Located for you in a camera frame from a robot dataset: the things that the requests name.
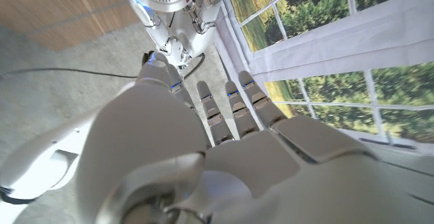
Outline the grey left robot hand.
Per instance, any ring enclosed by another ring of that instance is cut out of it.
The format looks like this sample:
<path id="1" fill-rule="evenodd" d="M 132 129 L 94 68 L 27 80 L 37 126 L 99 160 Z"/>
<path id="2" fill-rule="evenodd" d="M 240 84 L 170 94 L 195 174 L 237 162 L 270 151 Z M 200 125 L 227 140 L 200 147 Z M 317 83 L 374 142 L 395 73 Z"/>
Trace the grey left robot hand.
<path id="1" fill-rule="evenodd" d="M 77 168 L 80 223 L 432 223 L 363 143 L 286 117 L 250 74 L 225 85 L 234 137 L 204 83 L 203 125 L 180 76 L 147 54 L 96 114 Z"/>

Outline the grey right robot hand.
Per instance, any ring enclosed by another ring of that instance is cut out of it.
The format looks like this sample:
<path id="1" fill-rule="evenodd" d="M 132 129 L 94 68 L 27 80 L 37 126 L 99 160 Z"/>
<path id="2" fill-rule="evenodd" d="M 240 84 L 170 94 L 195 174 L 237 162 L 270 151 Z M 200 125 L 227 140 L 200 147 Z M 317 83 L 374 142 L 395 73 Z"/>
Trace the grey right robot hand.
<path id="1" fill-rule="evenodd" d="M 128 0 L 155 43 L 179 69 L 202 54 L 216 31 L 222 0 Z"/>

